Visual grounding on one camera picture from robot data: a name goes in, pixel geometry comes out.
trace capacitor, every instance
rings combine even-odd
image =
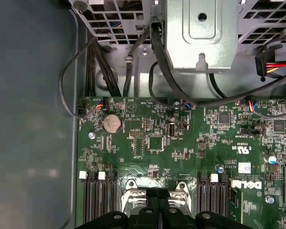
[[[169,121],[170,123],[174,123],[174,122],[176,122],[176,117],[170,116],[170,117],[168,118],[168,121]]]
[[[275,155],[271,155],[271,154],[266,154],[264,156],[264,161],[266,163],[270,163],[272,165],[275,165],[276,164],[276,156]]]
[[[273,204],[275,202],[275,199],[272,196],[266,196],[265,201],[267,204]]]
[[[217,171],[218,173],[223,173],[223,172],[225,171],[224,167],[223,167],[222,165],[220,165],[220,164],[217,164],[217,165],[215,166],[215,169],[216,169],[216,171]]]

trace cable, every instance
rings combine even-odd
[[[154,95],[154,93],[153,93],[153,70],[157,64],[158,64],[158,62],[153,63],[153,65],[151,66],[151,68],[149,70],[148,90],[149,90],[149,94],[151,95],[151,98],[154,100],[155,103],[157,103],[161,106],[165,106],[168,108],[184,108],[184,104],[176,106],[176,105],[168,105],[166,103],[163,103]]]
[[[257,111],[255,111],[255,108],[257,107],[258,102],[253,102],[253,101],[249,101],[249,107],[252,113],[265,118],[265,119],[274,119],[274,118],[281,118],[281,117],[286,117],[286,113],[284,114],[280,114],[280,115],[264,115],[262,113],[259,113]]]
[[[267,63],[266,67],[267,68],[282,68],[282,67],[286,67],[286,63]]]
[[[116,94],[115,94],[113,85],[112,85],[112,83],[111,83],[111,81],[110,81],[108,72],[107,72],[104,63],[102,62],[102,60],[101,60],[101,58],[100,58],[100,56],[99,56],[99,54],[98,54],[98,53],[99,53],[99,51],[98,51],[98,45],[94,45],[94,50],[95,50],[95,58],[96,58],[97,62],[99,63],[101,72],[102,72],[102,74],[103,74],[103,78],[104,78],[105,83],[106,83],[106,85],[107,85],[107,89],[108,89],[110,95],[113,96],[113,97],[115,97]]]
[[[111,85],[113,87],[113,90],[114,90],[114,93],[112,96],[117,96],[117,97],[121,97],[121,92],[119,90],[119,86],[115,80],[115,77],[114,77],[114,74],[111,70],[111,67],[110,65],[108,64],[106,58],[104,57],[102,51],[101,51],[101,47],[99,45],[98,42],[96,42],[94,44],[94,47],[95,47],[95,54],[96,54],[96,58],[99,59],[100,61],[98,61],[99,63],[103,63],[103,71],[105,71],[107,73],[107,75],[109,76],[109,79],[110,79],[110,82],[111,82]]]
[[[149,27],[146,28],[146,30],[144,31],[144,33],[142,34],[142,36],[136,41],[136,43],[132,46],[132,48],[130,49],[128,56],[133,57],[134,52],[136,51],[136,49],[144,43],[144,41],[149,37]],[[133,74],[133,63],[129,62],[126,64],[126,79],[125,79],[125,83],[124,83],[124,88],[123,88],[123,97],[127,97],[128,96],[128,92],[129,92],[129,87],[130,87],[130,83],[132,80],[132,74]]]
[[[90,48],[87,48],[87,63],[86,63],[86,74],[85,74],[85,87],[84,87],[84,96],[88,97],[90,96],[90,77],[89,77],[89,73],[90,73],[90,65],[89,65],[89,61],[90,61]]]
[[[152,44],[153,44],[153,50],[154,53],[156,55],[156,58],[158,60],[158,64],[159,67],[163,73],[163,76],[165,77],[166,81],[168,82],[170,88],[173,90],[173,92],[183,98],[185,101],[191,103],[193,106],[199,106],[199,107],[208,107],[208,106],[221,106],[230,102],[233,102],[235,100],[241,100],[244,99],[248,96],[251,96],[252,94],[257,94],[257,93],[261,93],[264,90],[267,90],[269,88],[272,88],[274,86],[279,85],[280,83],[286,82],[286,76],[277,79],[275,81],[272,81],[262,87],[253,89],[249,92],[245,92],[242,94],[238,94],[235,96],[231,96],[231,97],[227,97],[227,98],[223,98],[223,99],[218,99],[215,101],[209,101],[209,102],[195,102],[193,101],[186,93],[183,92],[183,90],[180,88],[180,86],[176,83],[174,77],[172,76],[172,73],[170,72],[170,68],[164,53],[164,49],[163,49],[163,45],[161,42],[161,36],[159,34],[159,30],[158,28],[153,29],[152,31]]]
[[[218,85],[217,85],[217,83],[216,83],[214,73],[210,73],[210,74],[209,74],[209,77],[210,77],[211,85],[212,85],[212,87],[214,88],[214,90],[216,91],[216,93],[217,93],[220,97],[226,98],[227,96],[219,89],[219,87],[218,87]]]
[[[262,117],[262,118],[265,118],[265,119],[273,119],[273,118],[281,118],[281,117],[286,117],[286,113],[285,114],[280,114],[280,115],[264,115],[264,114],[261,114],[259,112],[256,112],[256,111],[253,111],[254,114]]]
[[[63,80],[63,77],[67,71],[67,69],[71,66],[71,64],[73,64],[73,62],[81,55],[83,54],[83,52],[92,44],[96,42],[96,39],[94,37],[92,37],[83,47],[81,50],[78,51],[78,53],[66,64],[66,66],[62,69],[61,71],[61,74],[59,75],[59,93],[60,93],[60,97],[61,97],[61,102],[64,106],[64,108],[66,109],[66,111],[72,115],[73,117],[75,118],[78,118],[78,119],[86,119],[87,117],[91,116],[95,111],[96,109],[93,108],[90,112],[88,112],[86,115],[84,116],[78,116],[76,115],[75,113],[73,113],[70,109],[70,107],[68,106],[67,102],[66,102],[66,99],[65,99],[65,96],[64,96],[64,93],[63,93],[63,88],[62,88],[62,80]]]
[[[272,72],[274,72],[274,71],[276,71],[276,70],[278,70],[279,68],[271,68],[271,69],[268,69],[267,70],[267,73],[272,73]]]

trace yellow wire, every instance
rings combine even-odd
[[[274,72],[274,71],[276,71],[277,69],[279,69],[279,68],[270,68],[270,69],[267,70],[267,73]]]
[[[272,73],[272,72],[274,72],[274,71],[276,71],[278,69],[279,68],[270,68],[270,69],[267,70],[267,73]]]

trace silver capacitor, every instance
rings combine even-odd
[[[266,154],[266,155],[264,156],[264,161],[265,161],[266,163],[275,165],[275,164],[276,164],[276,156],[275,156],[275,155],[272,155],[272,154]]]
[[[218,173],[224,173],[225,169],[224,169],[224,166],[223,165],[220,165],[220,164],[217,164],[215,166],[215,169]]]

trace red wire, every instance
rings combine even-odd
[[[266,64],[267,68],[281,68],[286,67],[286,63],[272,63],[272,64]]]

